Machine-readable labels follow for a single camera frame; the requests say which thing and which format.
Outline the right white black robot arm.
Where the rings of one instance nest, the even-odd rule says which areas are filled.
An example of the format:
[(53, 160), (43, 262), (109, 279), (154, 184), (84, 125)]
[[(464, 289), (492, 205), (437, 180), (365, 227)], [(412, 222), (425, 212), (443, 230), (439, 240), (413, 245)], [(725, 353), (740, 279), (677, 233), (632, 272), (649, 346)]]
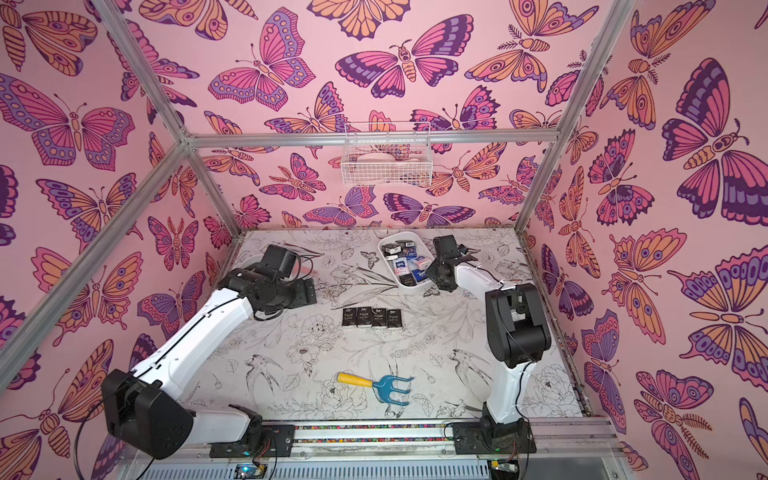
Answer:
[(486, 338), (498, 361), (490, 396), (484, 402), (480, 432), (487, 440), (518, 434), (528, 424), (520, 401), (552, 335), (538, 288), (503, 280), (479, 266), (452, 235), (433, 239), (435, 259), (428, 278), (442, 291), (463, 289), (485, 305)]

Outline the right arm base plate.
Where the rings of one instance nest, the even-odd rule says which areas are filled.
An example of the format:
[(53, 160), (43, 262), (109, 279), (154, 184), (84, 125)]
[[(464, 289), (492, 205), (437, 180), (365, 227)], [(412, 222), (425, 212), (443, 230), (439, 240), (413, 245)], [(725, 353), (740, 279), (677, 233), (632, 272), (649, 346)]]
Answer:
[(521, 418), (508, 424), (452, 422), (454, 449), (460, 455), (533, 454), (537, 446), (530, 424)]

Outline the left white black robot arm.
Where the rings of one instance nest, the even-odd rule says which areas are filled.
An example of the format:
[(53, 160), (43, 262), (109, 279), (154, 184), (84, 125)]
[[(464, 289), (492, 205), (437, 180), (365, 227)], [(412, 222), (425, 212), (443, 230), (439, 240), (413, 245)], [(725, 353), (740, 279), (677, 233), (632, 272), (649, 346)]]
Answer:
[(101, 385), (107, 433), (155, 460), (178, 450), (208, 445), (213, 458), (253, 457), (265, 452), (263, 418), (231, 404), (193, 410), (182, 394), (214, 350), (247, 320), (271, 321), (316, 303), (303, 258), (271, 244), (261, 259), (230, 270), (207, 302), (161, 347), (130, 371), (114, 370)]

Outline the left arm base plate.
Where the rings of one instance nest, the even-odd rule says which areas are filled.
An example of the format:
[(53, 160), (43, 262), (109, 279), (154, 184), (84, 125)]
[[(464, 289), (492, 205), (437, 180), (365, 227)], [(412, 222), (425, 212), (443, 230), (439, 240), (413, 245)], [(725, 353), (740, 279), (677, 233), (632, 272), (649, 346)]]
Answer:
[(261, 458), (289, 457), (295, 440), (296, 426), (293, 424), (260, 425), (249, 428), (241, 440), (230, 443), (213, 443), (209, 457)]

